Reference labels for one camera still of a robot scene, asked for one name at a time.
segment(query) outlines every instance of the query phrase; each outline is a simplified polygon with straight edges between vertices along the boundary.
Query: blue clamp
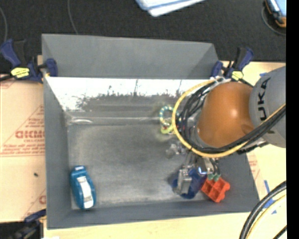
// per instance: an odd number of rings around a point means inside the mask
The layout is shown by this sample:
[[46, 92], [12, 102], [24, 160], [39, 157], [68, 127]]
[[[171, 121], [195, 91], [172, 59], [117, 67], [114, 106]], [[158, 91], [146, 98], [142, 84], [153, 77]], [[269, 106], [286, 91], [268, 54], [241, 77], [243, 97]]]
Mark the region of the blue clamp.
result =
[[222, 68], [223, 68], [223, 63], [218, 60], [213, 66], [213, 68], [211, 69], [210, 77], [216, 78], [216, 76], [219, 76], [221, 74]]
[[54, 59], [49, 58], [43, 65], [37, 65], [34, 59], [26, 62], [23, 54], [25, 41], [13, 43], [12, 39], [5, 41], [0, 51], [3, 57], [11, 63], [10, 74], [17, 80], [29, 80], [43, 83], [43, 74], [40, 69], [47, 68], [50, 76], [57, 76], [58, 69]]
[[236, 59], [234, 63], [229, 64], [227, 68], [224, 69], [224, 77], [232, 81], [239, 81], [243, 78], [243, 69], [249, 62], [253, 59], [254, 52], [248, 47], [238, 47]]

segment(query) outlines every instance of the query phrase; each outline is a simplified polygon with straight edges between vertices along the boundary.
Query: orange block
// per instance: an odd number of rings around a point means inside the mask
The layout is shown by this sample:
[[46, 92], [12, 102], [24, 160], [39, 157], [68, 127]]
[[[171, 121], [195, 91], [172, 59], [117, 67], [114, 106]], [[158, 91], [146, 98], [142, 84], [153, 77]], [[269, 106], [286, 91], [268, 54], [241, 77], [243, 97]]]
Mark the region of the orange block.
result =
[[225, 192], [230, 189], [230, 184], [221, 177], [217, 181], [206, 179], [201, 191], [214, 202], [219, 203], [225, 198]]

